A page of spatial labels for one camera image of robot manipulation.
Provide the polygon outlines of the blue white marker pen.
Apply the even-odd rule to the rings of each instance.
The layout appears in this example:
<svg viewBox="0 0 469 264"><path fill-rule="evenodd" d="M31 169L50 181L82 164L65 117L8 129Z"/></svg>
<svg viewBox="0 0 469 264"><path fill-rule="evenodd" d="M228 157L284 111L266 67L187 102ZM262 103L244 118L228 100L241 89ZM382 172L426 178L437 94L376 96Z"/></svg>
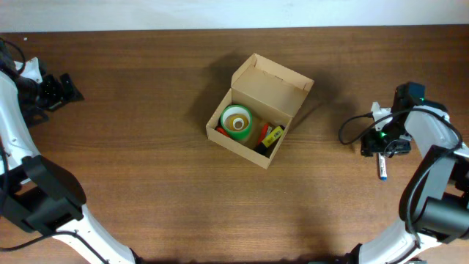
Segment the blue white marker pen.
<svg viewBox="0 0 469 264"><path fill-rule="evenodd" d="M379 178L383 181L386 181L388 178L386 163L385 163L385 156L382 153L377 154L378 160L378 169L379 169Z"/></svg>

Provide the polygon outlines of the yellow highlighter marker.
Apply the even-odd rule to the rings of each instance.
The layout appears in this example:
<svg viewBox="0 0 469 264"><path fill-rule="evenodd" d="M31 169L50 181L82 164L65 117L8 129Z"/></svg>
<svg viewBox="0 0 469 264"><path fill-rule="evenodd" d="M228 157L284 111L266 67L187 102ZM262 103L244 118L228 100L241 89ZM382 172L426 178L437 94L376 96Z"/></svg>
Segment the yellow highlighter marker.
<svg viewBox="0 0 469 264"><path fill-rule="evenodd" d="M265 136L258 142L257 146L254 148L254 151L264 155L267 152L267 149L280 137L284 134L285 127L279 125L275 127L269 134Z"/></svg>

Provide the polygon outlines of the brown cardboard box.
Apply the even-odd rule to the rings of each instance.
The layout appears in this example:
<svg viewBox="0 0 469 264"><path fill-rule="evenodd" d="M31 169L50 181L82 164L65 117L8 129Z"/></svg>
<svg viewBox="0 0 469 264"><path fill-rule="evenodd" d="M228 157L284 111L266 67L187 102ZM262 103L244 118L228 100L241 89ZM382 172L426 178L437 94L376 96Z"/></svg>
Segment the brown cardboard box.
<svg viewBox="0 0 469 264"><path fill-rule="evenodd" d="M259 54L252 54L232 75L230 88L206 124L209 140L266 169L277 153L293 118L313 87L314 80ZM234 140L217 132L220 116L231 105L245 106L252 114L247 139ZM262 155L254 151L262 126L283 125L284 134Z"/></svg>

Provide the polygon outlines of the green tape roll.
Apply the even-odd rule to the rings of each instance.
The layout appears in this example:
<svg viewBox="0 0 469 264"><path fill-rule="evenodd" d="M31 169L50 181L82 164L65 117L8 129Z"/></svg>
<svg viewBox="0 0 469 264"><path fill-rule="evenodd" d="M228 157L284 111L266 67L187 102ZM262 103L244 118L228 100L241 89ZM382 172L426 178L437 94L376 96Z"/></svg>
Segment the green tape roll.
<svg viewBox="0 0 469 264"><path fill-rule="evenodd" d="M245 106L231 105L223 110L220 123L234 140L244 140L252 129L252 114Z"/></svg>

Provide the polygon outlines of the small yellow tape roll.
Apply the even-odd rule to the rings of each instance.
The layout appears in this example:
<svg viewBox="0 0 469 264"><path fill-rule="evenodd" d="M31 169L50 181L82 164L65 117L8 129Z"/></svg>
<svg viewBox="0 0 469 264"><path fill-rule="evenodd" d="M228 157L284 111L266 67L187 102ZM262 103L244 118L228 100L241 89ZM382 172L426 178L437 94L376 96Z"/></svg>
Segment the small yellow tape roll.
<svg viewBox="0 0 469 264"><path fill-rule="evenodd" d="M233 116L228 120L228 128L231 131L241 131L248 126L249 122L245 116Z"/></svg>

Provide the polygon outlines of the orange utility knife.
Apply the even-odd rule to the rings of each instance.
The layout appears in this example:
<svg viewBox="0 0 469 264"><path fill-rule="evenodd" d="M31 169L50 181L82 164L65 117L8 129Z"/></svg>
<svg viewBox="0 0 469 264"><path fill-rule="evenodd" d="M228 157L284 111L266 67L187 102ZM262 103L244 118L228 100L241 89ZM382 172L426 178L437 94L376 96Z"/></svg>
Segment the orange utility knife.
<svg viewBox="0 0 469 264"><path fill-rule="evenodd" d="M221 134L223 134L224 136L230 138L230 135L221 127L221 126L217 126L215 128L215 130Z"/></svg>

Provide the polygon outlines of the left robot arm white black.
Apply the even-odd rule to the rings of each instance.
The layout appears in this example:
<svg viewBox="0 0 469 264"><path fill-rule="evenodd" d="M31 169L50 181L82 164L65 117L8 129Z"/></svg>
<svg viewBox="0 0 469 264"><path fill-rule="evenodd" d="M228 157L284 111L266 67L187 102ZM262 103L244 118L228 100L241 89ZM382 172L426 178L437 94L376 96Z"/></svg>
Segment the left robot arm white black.
<svg viewBox="0 0 469 264"><path fill-rule="evenodd" d="M77 178L42 156L29 133L29 127L48 121L48 113L83 95L69 74L48 75L37 57L15 61L12 46L1 40L1 216L41 236L1 251L55 238L89 263L142 263L92 215Z"/></svg>

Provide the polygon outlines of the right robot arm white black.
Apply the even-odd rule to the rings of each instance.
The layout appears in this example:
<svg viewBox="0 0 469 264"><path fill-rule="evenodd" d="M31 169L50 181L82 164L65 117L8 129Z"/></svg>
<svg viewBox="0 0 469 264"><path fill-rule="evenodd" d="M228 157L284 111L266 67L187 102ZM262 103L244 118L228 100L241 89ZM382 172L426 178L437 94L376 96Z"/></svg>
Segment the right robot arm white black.
<svg viewBox="0 0 469 264"><path fill-rule="evenodd" d="M422 156L400 202L399 217L378 237L358 244L342 263L418 263L423 251L468 239L468 146L451 124L448 109L425 98L422 84L399 85L390 108L373 103L373 123L357 135L361 155L405 155L415 142Z"/></svg>

